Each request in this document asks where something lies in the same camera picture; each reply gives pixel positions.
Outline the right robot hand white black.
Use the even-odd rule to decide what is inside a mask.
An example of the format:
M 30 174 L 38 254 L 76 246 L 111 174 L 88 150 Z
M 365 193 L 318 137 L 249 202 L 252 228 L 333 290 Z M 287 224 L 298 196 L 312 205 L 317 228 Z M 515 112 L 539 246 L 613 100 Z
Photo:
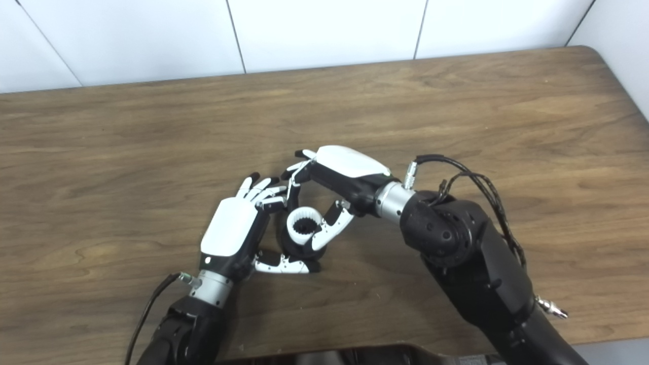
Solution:
M 399 181 L 378 160 L 340 145 L 325 145 L 317 152 L 298 150 L 295 157 L 303 161 L 286 168 L 280 176 L 287 181 L 289 213 L 280 242 L 285 254 L 302 260 L 318 260 L 355 217 L 378 216 L 380 192 Z M 341 197 L 323 217 L 311 217 L 310 208 L 299 205 L 301 187 L 310 181 Z

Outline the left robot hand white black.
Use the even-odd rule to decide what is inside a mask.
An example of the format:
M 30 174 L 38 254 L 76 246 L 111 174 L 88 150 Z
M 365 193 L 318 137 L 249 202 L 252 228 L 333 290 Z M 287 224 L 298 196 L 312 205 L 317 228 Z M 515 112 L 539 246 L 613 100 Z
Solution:
M 260 249 L 271 215 L 286 206 L 287 187 L 277 176 L 251 173 L 234 196 L 218 203 L 200 244 L 199 270 L 240 282 L 253 272 L 313 274 L 321 265 Z

